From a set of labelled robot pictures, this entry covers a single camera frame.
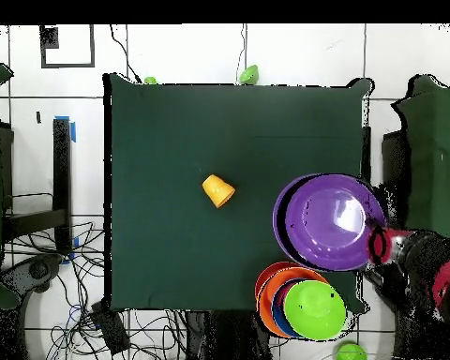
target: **yellow cup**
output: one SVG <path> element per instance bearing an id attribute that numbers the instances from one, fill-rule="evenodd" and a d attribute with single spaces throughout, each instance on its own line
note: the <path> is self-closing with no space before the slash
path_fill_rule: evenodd
<path id="1" fill-rule="evenodd" d="M 213 174 L 203 181 L 202 187 L 216 208 L 221 207 L 235 192 L 233 187 Z"/>

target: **power strip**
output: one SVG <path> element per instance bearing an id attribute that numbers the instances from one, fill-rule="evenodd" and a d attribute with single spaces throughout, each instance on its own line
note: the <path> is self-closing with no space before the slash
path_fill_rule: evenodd
<path id="1" fill-rule="evenodd" d="M 105 344 L 110 349 L 111 354 L 115 355 L 126 351 L 130 347 L 130 338 L 118 312 L 112 312 L 105 308 L 101 301 L 92 305 L 92 310 L 90 318 L 95 327 L 101 330 Z"/>

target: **orange plate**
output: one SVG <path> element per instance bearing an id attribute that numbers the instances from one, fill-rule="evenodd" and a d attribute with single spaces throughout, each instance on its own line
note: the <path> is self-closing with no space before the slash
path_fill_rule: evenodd
<path id="1" fill-rule="evenodd" d="M 319 280 L 324 283 L 328 282 L 317 272 L 306 269 L 302 266 L 295 266 L 277 271 L 271 276 L 262 286 L 258 298 L 258 310 L 262 322 L 272 333 L 279 337 L 291 338 L 291 336 L 283 333 L 275 324 L 272 313 L 272 300 L 277 290 L 288 280 L 292 278 L 308 278 L 312 280 Z"/>
<path id="2" fill-rule="evenodd" d="M 268 281 L 265 281 L 264 287 L 265 289 L 261 289 L 259 300 L 258 300 L 258 306 L 259 306 L 259 314 L 260 318 L 262 319 L 263 324 L 265 324 L 265 327 L 268 328 L 272 333 L 274 333 L 276 336 L 282 337 L 282 338 L 290 338 L 289 335 L 283 333 L 275 324 L 274 317 L 272 314 L 272 307 L 266 303 L 268 301 L 266 299 L 266 286 L 268 284 Z"/>
<path id="3" fill-rule="evenodd" d="M 268 266 L 263 272 L 260 273 L 259 278 L 257 278 L 257 282 L 255 283 L 255 299 L 259 298 L 260 290 L 262 289 L 263 284 L 276 272 L 285 269 L 285 268 L 293 268 L 298 266 L 293 262 L 275 262 Z"/>
<path id="4" fill-rule="evenodd" d="M 306 269 L 302 266 L 295 266 L 294 268 L 283 269 L 276 272 L 267 283 L 265 287 L 265 293 L 267 300 L 270 302 L 270 307 L 272 306 L 272 300 L 278 289 L 283 286 L 287 281 L 293 278 L 308 278 L 310 280 L 319 280 L 323 283 L 328 284 L 328 281 L 322 275 L 318 274 L 311 269 Z"/>

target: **green toy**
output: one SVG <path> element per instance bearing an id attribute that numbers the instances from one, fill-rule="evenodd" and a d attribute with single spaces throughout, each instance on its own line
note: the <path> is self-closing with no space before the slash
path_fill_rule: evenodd
<path id="1" fill-rule="evenodd" d="M 144 82 L 145 84 L 158 84 L 157 79 L 153 76 L 145 77 Z"/>
<path id="2" fill-rule="evenodd" d="M 247 67 L 240 75 L 240 83 L 247 85 L 255 85 L 259 80 L 259 67 L 252 65 Z"/>
<path id="3" fill-rule="evenodd" d="M 347 342 L 338 348 L 336 360 L 367 360 L 367 354 L 360 345 Z"/>

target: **table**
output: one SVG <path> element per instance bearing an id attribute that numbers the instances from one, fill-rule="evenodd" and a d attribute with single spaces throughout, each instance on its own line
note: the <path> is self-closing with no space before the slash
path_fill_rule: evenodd
<path id="1" fill-rule="evenodd" d="M 302 174 L 360 173 L 371 82 L 140 85 L 116 74 L 104 82 L 111 308 L 254 310 L 256 278 L 287 259 L 272 229 L 276 197 Z M 219 209 L 202 189 L 211 173 L 236 189 Z M 350 305 L 365 308 L 354 273 L 328 275 L 346 279 Z"/>

